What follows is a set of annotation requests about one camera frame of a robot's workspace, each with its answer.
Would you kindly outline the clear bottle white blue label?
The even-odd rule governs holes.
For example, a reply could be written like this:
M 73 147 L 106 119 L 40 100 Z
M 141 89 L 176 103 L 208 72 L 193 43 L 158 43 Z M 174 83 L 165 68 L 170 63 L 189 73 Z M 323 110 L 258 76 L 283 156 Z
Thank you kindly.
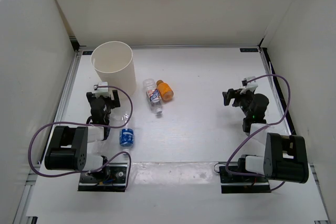
M 156 82 L 153 79 L 146 79 L 143 81 L 143 89 L 146 94 L 151 111 L 156 114 L 156 116 L 161 116 L 162 114 L 162 101 L 160 93 L 157 89 Z

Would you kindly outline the orange juice bottle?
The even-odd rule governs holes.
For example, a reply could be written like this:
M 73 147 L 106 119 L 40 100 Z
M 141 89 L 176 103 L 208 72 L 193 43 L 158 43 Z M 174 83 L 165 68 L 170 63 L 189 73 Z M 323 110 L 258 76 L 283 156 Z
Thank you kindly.
M 156 85 L 157 90 L 159 91 L 160 96 L 164 102 L 169 102 L 173 99 L 174 92 L 167 83 L 163 82 L 162 80 L 158 80 Z

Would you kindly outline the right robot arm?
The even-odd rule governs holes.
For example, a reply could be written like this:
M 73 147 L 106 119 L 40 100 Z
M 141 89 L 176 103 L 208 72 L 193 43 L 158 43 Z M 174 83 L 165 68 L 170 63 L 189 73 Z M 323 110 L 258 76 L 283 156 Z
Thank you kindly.
M 247 182 L 250 179 L 278 180 L 304 184 L 309 178 L 305 140 L 299 135 L 283 135 L 267 125 L 265 112 L 269 100 L 259 93 L 244 89 L 229 89 L 222 93 L 224 105 L 233 101 L 244 113 L 243 132 L 265 146 L 262 156 L 244 154 L 237 165 L 222 171 L 224 182 Z

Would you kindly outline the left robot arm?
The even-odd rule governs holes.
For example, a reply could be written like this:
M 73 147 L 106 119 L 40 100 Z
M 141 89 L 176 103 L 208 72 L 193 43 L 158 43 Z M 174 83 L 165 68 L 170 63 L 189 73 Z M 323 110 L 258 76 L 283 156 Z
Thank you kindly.
M 86 93 L 91 107 L 91 116 L 87 123 L 93 126 L 57 126 L 54 129 L 48 150 L 44 159 L 48 170 L 70 170 L 81 172 L 92 171 L 99 182 L 105 182 L 110 177 L 110 168 L 105 156 L 89 154 L 89 143 L 105 141 L 109 137 L 111 110 L 120 107 L 117 90 L 109 93 L 107 88 Z

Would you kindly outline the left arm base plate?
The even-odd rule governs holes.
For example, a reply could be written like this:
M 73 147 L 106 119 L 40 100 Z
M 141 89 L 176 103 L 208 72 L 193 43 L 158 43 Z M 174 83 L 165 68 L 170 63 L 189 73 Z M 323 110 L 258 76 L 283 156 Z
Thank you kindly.
M 78 191 L 125 192 L 128 175 L 127 163 L 112 163 L 92 175 L 81 174 Z

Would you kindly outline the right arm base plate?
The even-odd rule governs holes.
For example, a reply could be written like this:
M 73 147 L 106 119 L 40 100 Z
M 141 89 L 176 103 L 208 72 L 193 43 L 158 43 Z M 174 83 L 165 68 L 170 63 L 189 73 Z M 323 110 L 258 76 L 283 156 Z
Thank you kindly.
M 222 194 L 269 193 L 270 184 L 264 177 L 238 176 L 229 174 L 225 163 L 216 163 L 214 172 L 220 177 Z

